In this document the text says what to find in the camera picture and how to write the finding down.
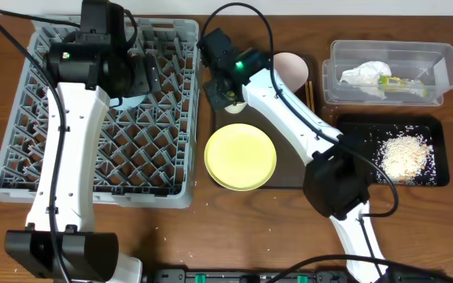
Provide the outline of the wooden chopstick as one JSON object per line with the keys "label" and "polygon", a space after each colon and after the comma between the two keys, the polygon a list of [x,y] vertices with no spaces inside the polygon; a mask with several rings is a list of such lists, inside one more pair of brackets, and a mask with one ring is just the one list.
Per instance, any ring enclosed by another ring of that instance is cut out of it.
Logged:
{"label": "wooden chopstick", "polygon": [[310,108],[310,110],[315,112],[315,98],[312,81],[308,81],[307,95],[308,95],[308,107]]}
{"label": "wooden chopstick", "polygon": [[305,88],[305,97],[306,97],[306,105],[307,107],[313,111],[312,107],[313,107],[313,94],[312,94],[312,85],[311,85],[311,81],[308,81],[306,82],[306,84],[304,85],[304,88]]}

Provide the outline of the yellow plastic plate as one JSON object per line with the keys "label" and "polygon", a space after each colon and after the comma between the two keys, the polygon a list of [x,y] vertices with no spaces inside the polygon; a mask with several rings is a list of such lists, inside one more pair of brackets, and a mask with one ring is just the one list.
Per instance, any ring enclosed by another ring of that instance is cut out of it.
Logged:
{"label": "yellow plastic plate", "polygon": [[216,130],[204,148],[204,164],[220,186],[238,192],[258,189],[274,174],[277,152],[262,130],[234,123]]}

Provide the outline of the pink plastic bowl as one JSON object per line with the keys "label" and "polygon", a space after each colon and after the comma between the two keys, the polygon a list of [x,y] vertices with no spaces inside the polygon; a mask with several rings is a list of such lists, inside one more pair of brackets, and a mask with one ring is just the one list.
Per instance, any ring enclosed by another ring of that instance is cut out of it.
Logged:
{"label": "pink plastic bowl", "polygon": [[293,93],[304,86],[308,80],[308,66],[304,59],[295,53],[275,54],[274,69]]}

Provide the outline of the green yellow snack wrapper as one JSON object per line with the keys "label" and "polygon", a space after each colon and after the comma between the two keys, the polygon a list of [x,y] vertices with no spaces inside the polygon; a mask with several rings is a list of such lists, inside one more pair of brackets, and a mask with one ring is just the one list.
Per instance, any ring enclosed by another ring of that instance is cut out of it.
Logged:
{"label": "green yellow snack wrapper", "polygon": [[381,75],[378,88],[384,92],[403,92],[419,97],[428,97],[428,90],[420,80],[401,79],[395,76]]}

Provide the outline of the light blue plastic bowl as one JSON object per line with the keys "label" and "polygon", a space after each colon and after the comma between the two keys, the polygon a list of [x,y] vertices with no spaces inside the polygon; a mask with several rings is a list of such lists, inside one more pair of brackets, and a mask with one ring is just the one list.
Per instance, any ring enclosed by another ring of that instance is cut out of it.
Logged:
{"label": "light blue plastic bowl", "polygon": [[137,107],[146,99],[146,97],[146,94],[135,97],[123,97],[122,101],[120,101],[118,98],[113,98],[109,102],[109,107],[114,108],[117,111],[124,111]]}

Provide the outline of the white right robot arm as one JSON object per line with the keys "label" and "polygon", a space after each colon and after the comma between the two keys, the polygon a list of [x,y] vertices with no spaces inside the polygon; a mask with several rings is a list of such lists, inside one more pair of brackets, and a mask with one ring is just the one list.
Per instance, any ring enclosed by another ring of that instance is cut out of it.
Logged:
{"label": "white right robot arm", "polygon": [[388,271],[374,234],[363,156],[335,127],[317,117],[287,87],[274,54],[241,52],[219,28],[197,43],[212,80],[204,88],[215,110],[242,102],[264,116],[305,166],[302,189],[311,206],[333,223],[348,272],[358,282],[378,282]]}

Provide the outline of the cream plastic cup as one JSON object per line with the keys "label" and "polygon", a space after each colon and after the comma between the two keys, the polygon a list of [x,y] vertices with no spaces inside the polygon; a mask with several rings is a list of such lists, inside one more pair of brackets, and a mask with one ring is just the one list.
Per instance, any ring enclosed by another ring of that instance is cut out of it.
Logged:
{"label": "cream plastic cup", "polygon": [[230,114],[238,114],[240,112],[242,112],[245,107],[247,106],[247,103],[245,101],[243,102],[235,102],[233,103],[232,105],[229,105],[227,107],[225,107],[225,110],[230,113]]}

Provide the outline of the white paper napkin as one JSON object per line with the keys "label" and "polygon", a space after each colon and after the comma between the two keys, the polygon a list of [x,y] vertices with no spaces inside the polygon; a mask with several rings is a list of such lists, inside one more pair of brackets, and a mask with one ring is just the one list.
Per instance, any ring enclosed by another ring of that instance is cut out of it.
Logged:
{"label": "white paper napkin", "polygon": [[357,86],[362,92],[384,100],[385,93],[378,88],[378,83],[382,76],[391,75],[391,69],[386,63],[368,61],[358,67],[343,71],[340,82]]}

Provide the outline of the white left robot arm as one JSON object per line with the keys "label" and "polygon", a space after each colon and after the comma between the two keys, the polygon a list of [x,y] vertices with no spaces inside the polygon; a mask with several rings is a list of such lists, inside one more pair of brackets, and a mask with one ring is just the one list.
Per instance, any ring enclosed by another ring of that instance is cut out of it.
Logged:
{"label": "white left robot arm", "polygon": [[140,282],[140,259],[119,250],[114,233],[95,231],[93,186],[98,140],[110,108],[139,105],[157,75],[130,57],[131,13],[85,1],[76,31],[37,64],[47,85],[48,128],[37,194],[23,230],[6,234],[6,253],[38,278]]}

